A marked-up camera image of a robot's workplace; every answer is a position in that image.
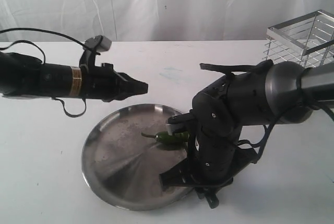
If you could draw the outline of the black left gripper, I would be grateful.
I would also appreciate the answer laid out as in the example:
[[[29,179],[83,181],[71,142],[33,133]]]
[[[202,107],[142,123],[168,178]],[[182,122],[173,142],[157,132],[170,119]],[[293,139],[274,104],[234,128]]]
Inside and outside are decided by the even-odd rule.
[[[121,101],[136,95],[148,93],[148,84],[135,80],[126,73],[118,73],[112,64],[103,63],[88,69],[81,65],[82,83],[80,97],[103,102]]]

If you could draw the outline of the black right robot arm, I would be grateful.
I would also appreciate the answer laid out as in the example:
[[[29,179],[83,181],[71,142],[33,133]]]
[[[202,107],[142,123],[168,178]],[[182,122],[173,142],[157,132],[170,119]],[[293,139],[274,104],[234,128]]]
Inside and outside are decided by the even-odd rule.
[[[211,208],[219,190],[260,160],[275,125],[302,123],[319,109],[333,117],[333,63],[200,68],[222,76],[193,97],[188,113],[167,120],[170,135],[188,132],[187,156],[159,179],[163,188],[194,188]]]

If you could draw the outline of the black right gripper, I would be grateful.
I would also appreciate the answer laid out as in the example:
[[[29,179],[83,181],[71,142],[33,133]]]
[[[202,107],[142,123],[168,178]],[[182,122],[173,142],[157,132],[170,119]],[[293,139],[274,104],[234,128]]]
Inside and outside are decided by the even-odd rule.
[[[248,164],[255,162],[253,147],[242,149],[240,129],[226,136],[203,129],[189,131],[187,159],[159,175],[162,191],[170,187],[225,186]],[[219,206],[218,187],[196,187],[199,199],[206,199],[210,208]]]

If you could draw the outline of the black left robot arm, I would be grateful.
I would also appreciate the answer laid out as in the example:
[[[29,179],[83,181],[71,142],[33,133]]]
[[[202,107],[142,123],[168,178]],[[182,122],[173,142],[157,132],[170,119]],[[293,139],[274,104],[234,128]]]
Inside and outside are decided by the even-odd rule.
[[[83,52],[78,67],[43,63],[18,53],[1,53],[1,94],[110,102],[148,92],[147,83],[116,72],[112,64],[97,66],[95,62],[95,54],[88,50]]]

